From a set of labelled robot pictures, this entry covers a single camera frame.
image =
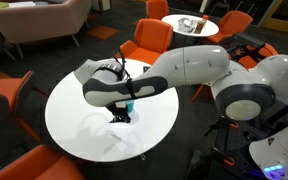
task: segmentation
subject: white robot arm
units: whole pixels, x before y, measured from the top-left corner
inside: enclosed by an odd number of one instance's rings
[[[220,46],[192,46],[162,54],[143,75],[125,80],[123,67],[114,60],[88,60],[75,71],[88,103],[109,107],[128,99],[153,96],[164,90],[192,84],[208,84],[221,114],[233,120],[249,120],[275,100],[264,73],[247,71],[230,61]]]
[[[162,54],[137,78],[126,80],[125,74],[123,66],[114,60],[88,60],[75,71],[86,101],[107,107],[114,116],[118,114],[114,107],[117,102],[201,83],[211,87],[220,114],[232,120],[253,119],[275,100],[288,105],[288,55],[268,57],[246,70],[230,61],[220,46],[191,46]],[[267,178],[288,179],[288,127],[251,143],[249,150]]]

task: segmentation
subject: white round table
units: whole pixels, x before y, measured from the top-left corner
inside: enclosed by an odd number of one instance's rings
[[[207,22],[206,22],[205,26],[203,27],[203,30],[201,31],[200,34],[194,33],[194,30],[190,33],[180,31],[178,21],[182,18],[187,18],[187,19],[197,20],[197,21],[202,19],[201,17],[197,17],[197,16],[184,15],[184,14],[173,14],[173,15],[165,16],[162,19],[162,21],[173,26],[173,32],[178,33],[178,34],[182,34],[184,36],[207,37],[207,36],[212,36],[212,35],[218,33],[218,31],[219,31],[218,26],[210,20],[207,20]]]
[[[125,68],[134,78],[146,63],[128,59]],[[178,113],[175,88],[134,102],[131,123],[109,123],[112,113],[94,107],[83,97],[82,84],[74,72],[52,91],[45,109],[47,129],[54,141],[68,153],[82,159],[112,162],[148,151],[171,130]]]

